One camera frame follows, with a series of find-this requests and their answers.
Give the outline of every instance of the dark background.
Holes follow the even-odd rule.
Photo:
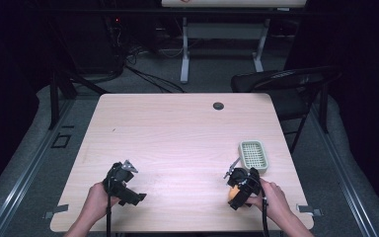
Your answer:
[[[339,103],[351,152],[379,196],[379,2],[310,0],[306,10],[347,14],[341,19],[304,19],[285,68],[321,64],[343,67],[343,77],[331,86],[330,93]],[[74,25],[64,24],[57,36],[68,39],[73,34],[69,28]],[[101,29],[97,25],[88,27],[86,35],[100,33]],[[144,32],[148,37],[142,39],[151,39],[151,31]],[[104,38],[97,40],[103,50],[90,47],[78,52],[66,47],[74,42],[63,44],[57,36],[50,36],[48,26],[41,21],[32,20],[19,2],[0,0],[0,174],[33,121],[38,109],[36,92],[49,84],[54,59],[76,72],[81,56],[77,53],[102,58],[99,65],[82,61],[81,70],[110,72],[118,66],[116,52]],[[83,38],[80,43],[96,40]],[[155,44],[146,45],[156,49]]]

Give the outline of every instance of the human hand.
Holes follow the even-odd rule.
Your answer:
[[[285,193],[276,183],[270,183],[260,179],[261,186],[266,196],[266,216],[269,217],[282,231],[289,236],[313,236],[300,219],[291,211]],[[246,203],[253,204],[263,211],[263,197],[248,197]]]
[[[89,188],[81,213],[65,236],[86,236],[92,226],[107,213],[108,195],[103,183],[96,183]],[[119,202],[118,197],[111,197],[111,206]]]

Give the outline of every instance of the gray carpet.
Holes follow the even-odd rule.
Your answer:
[[[181,56],[168,57],[161,53],[159,55],[141,53],[137,56],[135,65],[129,65],[145,73],[168,79],[190,93],[231,92],[232,75],[255,70],[250,56],[255,46],[255,43],[250,41],[197,42],[190,51],[189,83],[186,85],[180,84]],[[268,39],[263,56],[265,70],[281,69],[289,48],[290,41],[288,40]],[[177,53],[175,50],[165,52]],[[160,93],[158,88],[126,69],[118,78],[98,85],[113,93]],[[27,191],[20,195],[20,202],[16,202],[14,211],[9,212],[6,218],[0,218],[1,236],[62,235],[53,233],[49,229],[50,220],[42,217],[45,212],[57,206],[98,102],[98,96],[94,92],[79,84],[75,86],[79,96],[75,101],[65,101],[61,98],[65,116],[53,132],[47,130],[50,119],[48,88],[38,92],[40,107],[35,121],[0,179],[0,216],[2,212],[7,213],[2,206],[5,206],[7,197],[11,197],[11,190],[17,186],[19,177],[25,175],[26,168],[32,162],[37,167],[37,172],[29,174],[34,179],[26,184]],[[345,197],[345,191],[334,168],[328,145],[322,138],[320,128],[315,121],[313,116],[308,118],[296,151],[292,155],[306,199],[310,205],[320,208],[324,213],[323,216],[314,217],[315,226],[312,232],[316,236],[363,236],[348,199]],[[328,127],[330,133],[324,136],[328,136],[333,142],[342,159],[342,165],[347,170],[356,193],[361,198],[379,236],[379,198],[353,161],[347,147],[347,137],[339,117],[337,104],[332,99],[329,105]],[[57,134],[70,136],[65,148],[51,148]],[[42,159],[35,162],[38,156]],[[105,236],[105,233],[93,233],[90,236]],[[144,236],[164,235],[146,234]],[[279,233],[271,233],[271,236],[279,236]]]

